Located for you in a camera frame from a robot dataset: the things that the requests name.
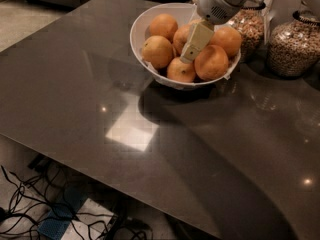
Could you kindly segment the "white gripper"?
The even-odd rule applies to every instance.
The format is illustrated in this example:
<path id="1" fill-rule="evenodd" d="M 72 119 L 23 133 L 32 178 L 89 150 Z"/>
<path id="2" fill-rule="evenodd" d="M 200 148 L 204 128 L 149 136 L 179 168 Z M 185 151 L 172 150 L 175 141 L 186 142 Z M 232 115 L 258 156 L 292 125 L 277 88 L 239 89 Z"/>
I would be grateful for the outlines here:
<path id="1" fill-rule="evenodd" d="M 189 30 L 180 59 L 192 63 L 209 43 L 214 34 L 214 26 L 226 23 L 243 6 L 245 0 L 196 0 L 197 13 L 206 20 L 193 23 Z"/>

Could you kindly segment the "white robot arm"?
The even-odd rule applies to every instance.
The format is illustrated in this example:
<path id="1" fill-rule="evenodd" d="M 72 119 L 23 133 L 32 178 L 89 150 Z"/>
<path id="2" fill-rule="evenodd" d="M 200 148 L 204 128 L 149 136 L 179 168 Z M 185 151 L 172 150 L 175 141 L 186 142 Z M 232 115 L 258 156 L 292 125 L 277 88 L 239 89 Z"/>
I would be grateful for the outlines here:
<path id="1" fill-rule="evenodd" d="M 190 63 L 208 44 L 214 33 L 214 26 L 227 23 L 248 0 L 196 0 L 196 12 L 201 17 L 191 25 L 181 60 Z M 303 0 L 316 16 L 320 14 L 320 0 Z"/>

